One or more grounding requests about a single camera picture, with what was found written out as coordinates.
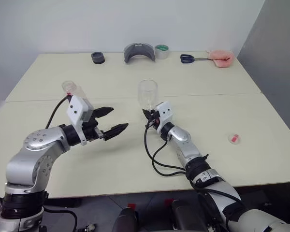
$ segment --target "gray curved object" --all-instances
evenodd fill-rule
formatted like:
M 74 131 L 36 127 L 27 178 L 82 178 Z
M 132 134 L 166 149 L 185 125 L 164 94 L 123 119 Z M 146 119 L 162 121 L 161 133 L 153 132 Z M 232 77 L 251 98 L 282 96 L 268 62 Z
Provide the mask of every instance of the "gray curved object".
M 153 46 L 146 43 L 133 43 L 125 47 L 125 62 L 128 63 L 130 58 L 135 55 L 143 55 L 155 61 L 155 52 Z

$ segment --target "white table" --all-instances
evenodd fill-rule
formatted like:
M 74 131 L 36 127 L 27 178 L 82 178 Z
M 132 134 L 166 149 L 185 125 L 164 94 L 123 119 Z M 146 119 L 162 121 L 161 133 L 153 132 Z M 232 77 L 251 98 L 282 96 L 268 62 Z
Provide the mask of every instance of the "white table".
M 135 98 L 137 85 L 144 79 L 155 80 L 162 97 L 260 93 L 237 59 L 231 67 L 222 69 L 212 61 L 182 64 L 180 54 L 172 52 L 156 62 L 134 57 L 126 64 L 123 53 L 105 53 L 106 61 L 100 65 L 92 62 L 90 54 L 42 54 L 6 101 L 62 99 L 61 84 L 67 80 L 80 85 L 90 99 Z M 206 52 L 188 54 L 207 57 Z
M 290 131 L 263 94 L 163 97 L 174 109 L 174 123 L 187 129 L 208 163 L 233 186 L 290 181 Z M 127 129 L 107 142 L 77 145 L 54 164 L 47 191 L 50 197 L 189 189 L 184 176 L 162 177 L 154 172 L 143 144 L 142 114 L 135 98 L 90 100 L 94 107 L 115 110 L 99 118 L 99 128 L 129 122 Z M 58 101 L 7 102 L 0 110 L 0 196 L 4 195 L 5 166 L 27 134 L 44 128 Z M 52 125 L 69 124 L 67 103 Z M 232 145 L 228 134 L 239 134 Z M 153 152 L 163 141 L 148 133 Z M 158 159 L 180 165 L 175 151 L 165 147 Z

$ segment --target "white wall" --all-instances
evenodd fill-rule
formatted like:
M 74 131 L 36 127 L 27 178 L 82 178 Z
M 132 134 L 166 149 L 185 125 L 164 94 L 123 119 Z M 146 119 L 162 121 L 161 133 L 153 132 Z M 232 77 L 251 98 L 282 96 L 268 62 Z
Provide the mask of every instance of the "white wall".
M 263 2 L 0 0 L 0 100 L 40 53 L 123 51 L 144 42 L 237 55 Z

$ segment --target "glass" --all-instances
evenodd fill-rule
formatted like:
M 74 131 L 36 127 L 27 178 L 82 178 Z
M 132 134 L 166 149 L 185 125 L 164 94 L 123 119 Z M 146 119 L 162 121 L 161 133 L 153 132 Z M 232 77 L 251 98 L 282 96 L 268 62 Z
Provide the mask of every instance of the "glass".
M 152 110 L 158 104 L 158 85 L 153 80 L 143 80 L 139 83 L 139 104 L 142 109 Z

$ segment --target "tape roll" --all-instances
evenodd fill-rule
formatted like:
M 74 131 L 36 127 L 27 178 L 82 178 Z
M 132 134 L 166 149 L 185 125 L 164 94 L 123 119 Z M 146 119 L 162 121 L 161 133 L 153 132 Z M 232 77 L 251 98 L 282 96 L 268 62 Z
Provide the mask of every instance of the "tape roll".
M 166 59 L 169 56 L 169 47 L 164 44 L 155 46 L 155 56 L 157 59 Z

